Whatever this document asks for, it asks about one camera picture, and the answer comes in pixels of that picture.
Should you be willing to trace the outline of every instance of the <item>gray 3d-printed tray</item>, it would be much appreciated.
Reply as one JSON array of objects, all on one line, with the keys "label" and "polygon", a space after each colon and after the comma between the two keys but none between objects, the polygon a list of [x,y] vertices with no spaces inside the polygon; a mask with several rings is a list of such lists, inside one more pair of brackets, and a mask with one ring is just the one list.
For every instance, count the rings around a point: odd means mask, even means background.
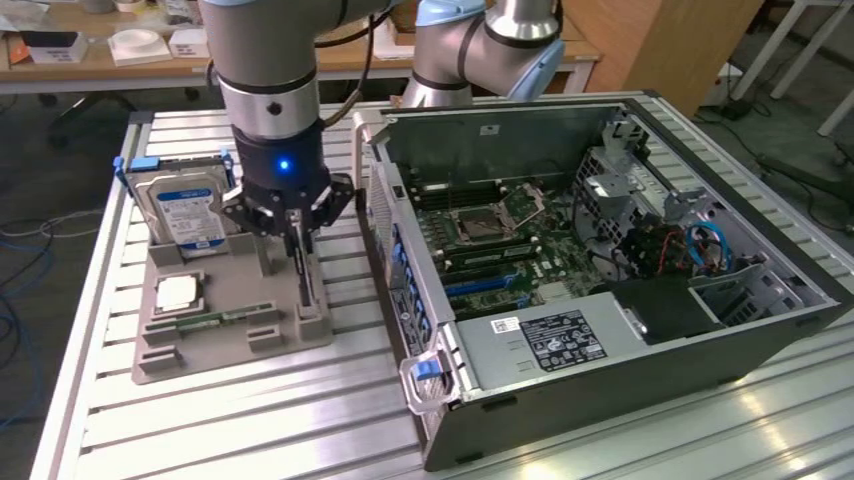
[{"label": "gray 3d-printed tray", "polygon": [[[299,280],[282,240],[239,234],[228,243],[231,253],[186,263],[174,245],[150,247],[131,374],[138,384],[333,342],[317,258],[309,260],[318,297],[310,312],[298,309]],[[155,310],[159,282],[186,276],[196,279],[198,299],[184,308]]]}]

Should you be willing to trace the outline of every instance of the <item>blue pcie slot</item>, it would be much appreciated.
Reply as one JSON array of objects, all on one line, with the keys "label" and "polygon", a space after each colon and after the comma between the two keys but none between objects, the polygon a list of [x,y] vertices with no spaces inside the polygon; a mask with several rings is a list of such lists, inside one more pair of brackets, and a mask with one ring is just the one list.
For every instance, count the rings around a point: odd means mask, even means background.
[{"label": "blue pcie slot", "polygon": [[505,275],[503,277],[485,280],[482,282],[446,287],[445,294],[451,298],[459,297],[461,295],[469,295],[470,293],[487,292],[490,290],[498,290],[499,288],[507,288],[513,283],[514,278],[517,278],[515,275]]},{"label": "blue pcie slot", "polygon": [[410,266],[410,259],[403,247],[403,243],[401,241],[401,235],[397,225],[394,226],[394,247],[391,258],[393,261],[401,266],[398,268],[403,268],[403,275],[406,278],[405,287],[402,289],[403,305],[398,305],[398,309],[405,310],[411,314],[411,320],[409,320],[407,323],[410,325],[410,328],[419,332],[418,336],[422,344],[427,345],[433,336],[433,325],[430,323],[430,319],[427,318],[425,304],[422,302],[418,291],[418,284],[415,283],[415,274]]}]

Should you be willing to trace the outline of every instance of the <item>wooden desk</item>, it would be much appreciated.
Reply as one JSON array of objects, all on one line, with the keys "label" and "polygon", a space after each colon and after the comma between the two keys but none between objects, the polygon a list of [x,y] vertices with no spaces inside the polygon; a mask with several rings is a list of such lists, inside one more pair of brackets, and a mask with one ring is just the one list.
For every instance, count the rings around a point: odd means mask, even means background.
[{"label": "wooden desk", "polygon": [[[114,12],[90,15],[78,4],[51,5],[48,16],[62,30],[84,32],[96,41],[90,45],[87,56],[79,64],[36,65],[26,61],[18,65],[8,62],[8,41],[0,41],[0,94],[91,92],[103,90],[135,90],[204,85],[207,59],[172,59],[127,67],[116,67],[110,54],[107,37],[115,33],[118,23],[132,22],[135,15]],[[599,59],[599,51],[581,39],[575,31],[567,40],[562,72],[571,72],[565,91],[583,91]],[[357,79],[365,63],[365,42],[353,42],[334,48],[318,50],[318,78],[321,80]],[[407,78],[411,59],[375,59],[370,78]]]}]

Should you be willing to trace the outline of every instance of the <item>hard drive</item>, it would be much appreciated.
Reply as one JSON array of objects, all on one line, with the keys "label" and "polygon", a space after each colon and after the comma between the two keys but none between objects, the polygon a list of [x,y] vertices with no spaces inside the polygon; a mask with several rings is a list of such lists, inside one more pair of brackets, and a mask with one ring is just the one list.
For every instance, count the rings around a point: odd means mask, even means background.
[{"label": "hard drive", "polygon": [[231,158],[131,160],[124,179],[151,229],[155,245],[174,243],[183,258],[227,250],[238,226],[219,215],[223,194],[234,187]]}]

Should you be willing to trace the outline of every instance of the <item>white sticker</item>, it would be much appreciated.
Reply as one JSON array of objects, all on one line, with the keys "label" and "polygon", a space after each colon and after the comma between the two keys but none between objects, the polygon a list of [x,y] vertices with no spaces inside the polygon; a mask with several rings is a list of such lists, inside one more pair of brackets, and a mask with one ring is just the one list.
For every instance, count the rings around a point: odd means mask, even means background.
[{"label": "white sticker", "polygon": [[219,215],[211,211],[214,192],[208,188],[158,194],[172,241],[184,249],[202,250],[226,241]]},{"label": "white sticker", "polygon": [[507,317],[493,320],[493,330],[497,334],[519,330],[519,317]]},{"label": "white sticker", "polygon": [[498,131],[501,130],[501,125],[483,125],[481,126],[481,136],[485,137],[487,135],[498,135]]}]

